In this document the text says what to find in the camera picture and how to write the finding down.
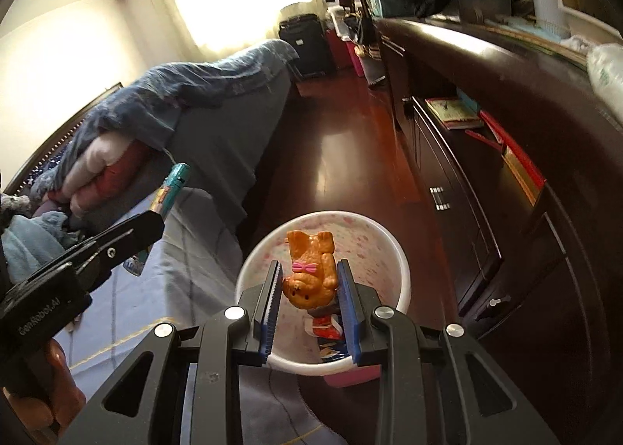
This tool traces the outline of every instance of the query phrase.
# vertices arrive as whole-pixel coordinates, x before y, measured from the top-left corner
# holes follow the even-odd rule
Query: finger
[[[86,404],[86,397],[76,386],[74,378],[67,366],[67,360],[60,344],[52,340],[48,344],[46,358],[54,368],[54,389],[52,391],[52,411],[60,424],[65,428],[80,413]]]
[[[43,429],[54,422],[52,411],[43,401],[33,397],[18,397],[4,389],[9,404],[27,429]]]

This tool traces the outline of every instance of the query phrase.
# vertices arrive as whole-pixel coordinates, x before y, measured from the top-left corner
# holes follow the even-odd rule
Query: dark wooden dresser
[[[623,405],[621,126],[587,73],[563,58],[475,26],[379,19],[376,28],[395,125],[435,210],[463,325],[562,443],[614,434]],[[429,110],[425,98],[457,88],[540,170],[534,203],[498,150],[447,130]]]

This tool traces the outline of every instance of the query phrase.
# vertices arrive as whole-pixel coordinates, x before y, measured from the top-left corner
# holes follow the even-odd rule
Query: pink bow
[[[300,262],[292,262],[292,271],[295,273],[314,274],[318,269],[318,264],[301,264]]]

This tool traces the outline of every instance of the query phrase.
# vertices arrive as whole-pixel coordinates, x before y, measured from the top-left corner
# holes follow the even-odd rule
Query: blue blanket
[[[32,186],[38,201],[62,187],[73,164],[101,130],[120,130],[162,150],[173,135],[182,108],[218,108],[223,100],[267,85],[297,58],[287,42],[271,39],[214,63],[167,63],[148,70],[114,92],[85,117],[60,164]]]

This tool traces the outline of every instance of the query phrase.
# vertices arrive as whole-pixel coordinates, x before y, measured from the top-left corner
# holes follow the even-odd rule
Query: book
[[[521,166],[528,173],[528,177],[531,181],[534,182],[537,189],[540,191],[545,185],[545,178],[541,171],[535,166],[527,153],[523,150],[519,144],[509,135],[509,133],[504,130],[504,128],[491,116],[487,111],[480,110],[480,117],[487,123],[487,125],[493,130],[494,134],[498,134],[502,139],[503,143],[508,146],[513,155],[519,161]]]
[[[473,129],[483,125],[478,115],[460,99],[426,99],[426,105],[448,130]]]
[[[534,206],[535,203],[537,203],[537,197],[539,196],[542,187],[539,187],[539,185],[534,182],[524,165],[522,165],[519,158],[517,158],[517,155],[513,153],[513,150],[511,150],[510,147],[506,147],[502,158],[504,158],[504,162],[507,166],[509,166],[510,171],[519,182],[519,186],[521,186],[523,193],[525,193],[526,197],[528,197],[530,204]]]

